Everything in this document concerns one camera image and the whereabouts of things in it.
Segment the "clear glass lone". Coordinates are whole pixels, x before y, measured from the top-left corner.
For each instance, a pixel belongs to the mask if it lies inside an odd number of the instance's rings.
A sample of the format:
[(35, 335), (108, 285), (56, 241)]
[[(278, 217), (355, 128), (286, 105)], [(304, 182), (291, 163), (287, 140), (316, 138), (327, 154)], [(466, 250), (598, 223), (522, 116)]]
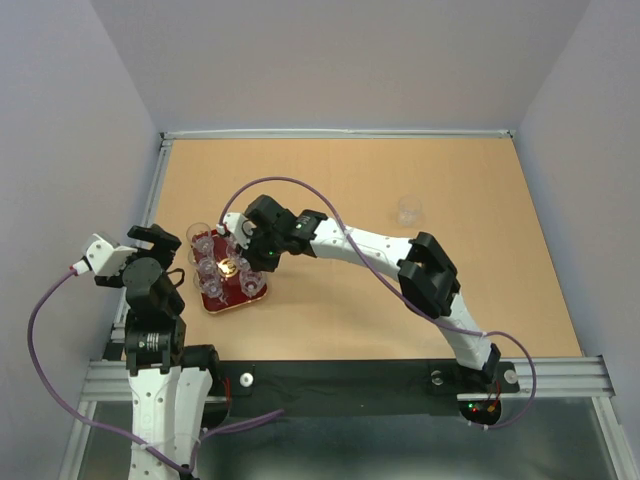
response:
[(255, 298), (265, 287), (266, 277), (263, 272), (243, 270), (239, 273), (239, 285), (245, 296)]

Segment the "clear glass from corner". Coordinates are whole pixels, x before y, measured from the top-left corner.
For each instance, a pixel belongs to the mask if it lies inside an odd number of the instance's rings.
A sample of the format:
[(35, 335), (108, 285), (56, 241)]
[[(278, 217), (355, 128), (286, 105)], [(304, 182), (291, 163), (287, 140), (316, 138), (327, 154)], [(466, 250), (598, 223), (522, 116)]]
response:
[(215, 241), (211, 227), (204, 222), (191, 224), (186, 231), (187, 240), (189, 241), (195, 253), (204, 256), (212, 256)]

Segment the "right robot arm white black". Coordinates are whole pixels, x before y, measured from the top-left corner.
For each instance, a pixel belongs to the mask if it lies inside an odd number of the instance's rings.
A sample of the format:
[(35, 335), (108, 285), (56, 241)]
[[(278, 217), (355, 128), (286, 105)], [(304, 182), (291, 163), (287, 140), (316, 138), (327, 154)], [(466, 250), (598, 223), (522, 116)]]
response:
[(354, 229), (306, 209), (295, 215), (261, 195), (243, 213), (225, 215), (238, 252), (257, 272), (273, 272), (283, 253), (339, 260), (373, 271), (412, 312), (438, 327), (460, 365), (460, 378), (482, 390), (496, 378), (501, 353), (469, 312), (457, 268), (434, 236), (391, 237)]

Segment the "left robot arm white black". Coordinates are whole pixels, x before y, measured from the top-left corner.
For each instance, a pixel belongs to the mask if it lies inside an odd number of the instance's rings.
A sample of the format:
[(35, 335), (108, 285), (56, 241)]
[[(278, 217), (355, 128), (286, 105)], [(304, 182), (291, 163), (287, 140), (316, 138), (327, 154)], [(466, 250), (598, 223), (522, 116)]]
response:
[(99, 236), (89, 250), (95, 282), (123, 289), (124, 354), (131, 392), (131, 479), (193, 479), (208, 394), (223, 371), (211, 345), (188, 347), (185, 303), (171, 267), (181, 241), (160, 226), (134, 226), (126, 247)]

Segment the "red tray with gold rim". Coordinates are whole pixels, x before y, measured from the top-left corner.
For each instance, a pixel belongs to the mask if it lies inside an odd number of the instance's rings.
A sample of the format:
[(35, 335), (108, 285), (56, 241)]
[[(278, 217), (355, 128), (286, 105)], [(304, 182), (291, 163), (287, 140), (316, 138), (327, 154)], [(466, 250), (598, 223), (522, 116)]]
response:
[(258, 294), (258, 296), (255, 298), (248, 298), (247, 296), (245, 296), (242, 293), (239, 285), (240, 272), (236, 269), (233, 261), (226, 256), (226, 242), (224, 240), (225, 237), (219, 235), (216, 231), (213, 230), (212, 233), (215, 241), (215, 246), (213, 249), (213, 255), (210, 257), (214, 258), (217, 263), (218, 274), (221, 276), (223, 281), (224, 297), (220, 300), (207, 298), (202, 295), (198, 288), (195, 286), (199, 291), (204, 309), (210, 314), (217, 314), (262, 299), (266, 295), (268, 290), (266, 274), (264, 273), (266, 277), (266, 285)]

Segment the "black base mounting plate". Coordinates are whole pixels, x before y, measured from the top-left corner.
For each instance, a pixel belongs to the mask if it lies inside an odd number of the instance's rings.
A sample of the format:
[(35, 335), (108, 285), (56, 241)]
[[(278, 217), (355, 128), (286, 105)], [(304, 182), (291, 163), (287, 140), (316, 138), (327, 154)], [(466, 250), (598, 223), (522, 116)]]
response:
[(457, 416), (460, 398), (518, 393), (514, 370), (501, 362), (489, 385), (451, 359), (224, 360), (208, 401), (233, 417)]

